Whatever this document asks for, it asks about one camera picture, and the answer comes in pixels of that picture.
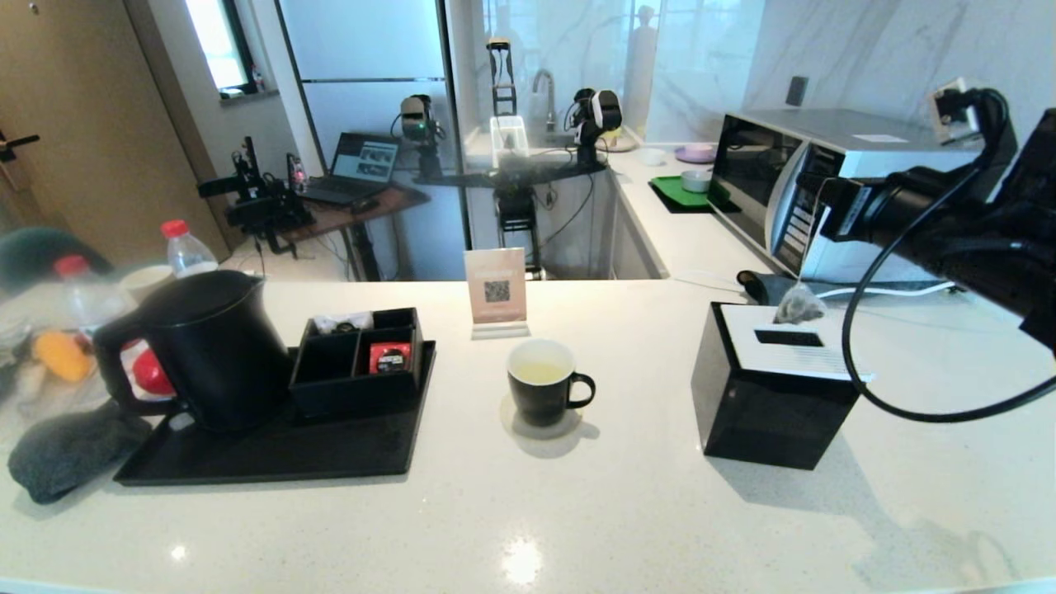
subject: kettle handle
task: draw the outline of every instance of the kettle handle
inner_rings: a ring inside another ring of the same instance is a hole
[[[107,391],[127,411],[139,416],[175,412],[177,406],[174,398],[140,401],[132,392],[132,385],[121,366],[121,348],[130,340],[143,338],[143,324],[134,314],[115,319],[96,330],[92,342],[99,363],[99,374],[107,384]]]

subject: orange object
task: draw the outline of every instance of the orange object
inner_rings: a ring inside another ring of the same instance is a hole
[[[49,331],[37,336],[33,354],[52,373],[70,383],[80,382],[92,370],[92,359],[73,336],[62,332]]]

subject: power socket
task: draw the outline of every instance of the power socket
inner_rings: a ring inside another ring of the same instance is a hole
[[[807,82],[810,79],[806,76],[793,76],[789,83],[789,93],[785,97],[785,103],[790,106],[799,107],[803,105],[803,97],[807,94]]]
[[[954,80],[939,87],[934,93],[927,95],[928,112],[931,114],[931,127],[941,144],[949,144],[961,138],[978,134],[979,114],[976,108],[967,108],[956,114],[939,113],[939,105],[936,99],[946,93],[964,93],[968,90],[968,85],[963,76],[958,76]]]

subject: microwave control panel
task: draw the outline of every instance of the microwave control panel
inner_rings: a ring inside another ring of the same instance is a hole
[[[803,170],[812,173],[838,175],[840,168],[844,165],[842,153],[816,145],[810,146],[805,159]],[[810,247],[810,239],[817,230],[819,219],[817,197],[796,188],[792,200],[792,212],[789,214],[788,223],[781,229],[780,242],[774,255],[790,271],[798,272],[803,266],[803,260]]]

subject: qr code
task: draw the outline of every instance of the qr code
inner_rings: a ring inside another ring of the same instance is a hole
[[[484,300],[497,303],[510,300],[510,281],[493,280],[484,283]]]

